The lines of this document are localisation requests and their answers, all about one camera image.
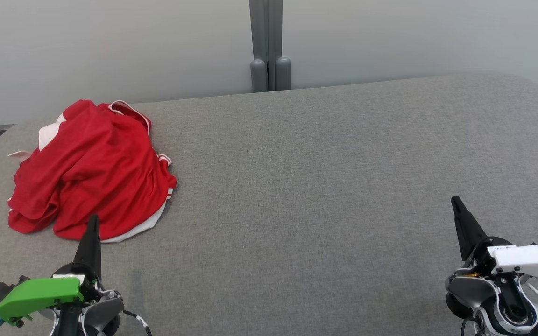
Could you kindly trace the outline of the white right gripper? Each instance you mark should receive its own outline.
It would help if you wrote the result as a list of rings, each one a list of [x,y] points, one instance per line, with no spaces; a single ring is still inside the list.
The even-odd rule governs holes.
[[[451,198],[451,206],[461,259],[467,261],[470,257],[470,268],[476,270],[481,277],[508,273],[538,278],[537,244],[517,246],[502,238],[487,238],[459,196]]]

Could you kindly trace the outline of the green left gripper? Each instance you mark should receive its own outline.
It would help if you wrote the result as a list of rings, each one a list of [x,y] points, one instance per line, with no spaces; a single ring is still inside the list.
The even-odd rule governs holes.
[[[101,275],[100,220],[98,215],[91,215],[73,262],[50,277],[30,278],[15,287],[0,303],[0,317],[15,326],[46,308],[61,309],[65,304],[85,308],[100,299]]]

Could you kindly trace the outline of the red shirt with white sleeves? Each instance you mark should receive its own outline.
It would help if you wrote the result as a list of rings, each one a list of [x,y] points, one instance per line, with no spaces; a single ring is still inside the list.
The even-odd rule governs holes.
[[[169,199],[177,180],[171,160],[156,153],[152,122],[126,102],[79,100],[39,130],[33,153],[15,176],[11,208]]]

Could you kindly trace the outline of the grey cylindrical post foot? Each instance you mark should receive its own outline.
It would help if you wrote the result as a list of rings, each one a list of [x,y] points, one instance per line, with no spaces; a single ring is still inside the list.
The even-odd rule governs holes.
[[[288,57],[280,57],[275,61],[275,90],[292,88],[292,61]]]
[[[250,63],[250,72],[253,92],[267,92],[269,80],[266,62],[262,59],[254,59]]]

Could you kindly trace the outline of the grey partition post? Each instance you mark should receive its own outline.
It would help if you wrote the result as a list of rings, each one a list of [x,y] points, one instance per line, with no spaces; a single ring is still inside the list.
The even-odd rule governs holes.
[[[275,61],[283,55],[283,0],[248,0],[253,60],[268,68],[268,91],[275,90]]]

